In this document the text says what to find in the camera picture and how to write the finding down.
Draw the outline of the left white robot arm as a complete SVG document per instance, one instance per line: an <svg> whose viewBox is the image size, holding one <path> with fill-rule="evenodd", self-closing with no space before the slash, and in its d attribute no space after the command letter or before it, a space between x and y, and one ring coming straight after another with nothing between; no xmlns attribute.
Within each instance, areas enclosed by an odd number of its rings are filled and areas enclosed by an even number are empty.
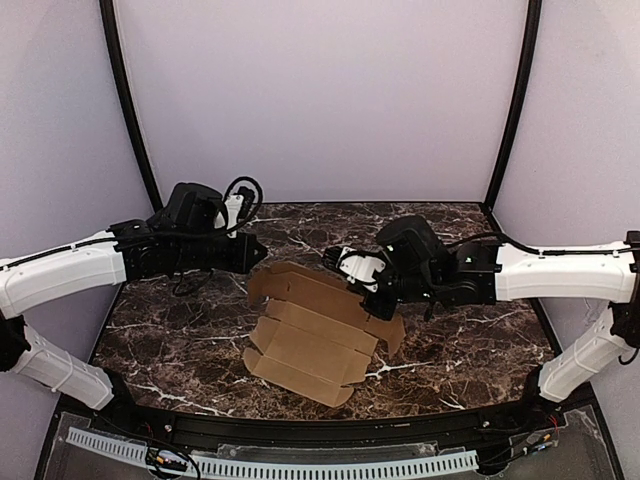
<svg viewBox="0 0 640 480"><path fill-rule="evenodd" d="M178 183L168 203L77 241L1 262L1 369L24 375L94 411L128 398L118 374L94 367L38 334L25 312L85 290L197 270L249 273L267 256L243 232L263 204L260 184L234 179L225 192Z"/></svg>

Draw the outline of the brown cardboard paper box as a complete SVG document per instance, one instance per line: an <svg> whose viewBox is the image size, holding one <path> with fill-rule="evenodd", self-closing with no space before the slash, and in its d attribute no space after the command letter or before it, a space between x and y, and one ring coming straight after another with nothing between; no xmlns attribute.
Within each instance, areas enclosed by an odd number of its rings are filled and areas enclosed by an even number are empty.
<svg viewBox="0 0 640 480"><path fill-rule="evenodd" d="M341 281L292 262L253 273L248 300L266 307L243 352L247 370L328 407L365 380L380 341L394 356L405 338L402 316L380 320Z"/></svg>

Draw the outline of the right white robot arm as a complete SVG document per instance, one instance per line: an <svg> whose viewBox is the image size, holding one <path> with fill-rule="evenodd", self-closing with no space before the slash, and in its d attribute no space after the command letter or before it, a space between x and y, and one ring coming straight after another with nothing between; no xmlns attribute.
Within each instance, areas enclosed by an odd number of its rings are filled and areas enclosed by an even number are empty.
<svg viewBox="0 0 640 480"><path fill-rule="evenodd" d="M365 308L390 318L398 302L491 305L529 298L595 298L595 324L528 378L529 402L558 404L625 353L639 351L639 247L632 240L578 249L528 247L502 235L443 244L426 220L408 216L377 235L380 251L344 258L366 289Z"/></svg>

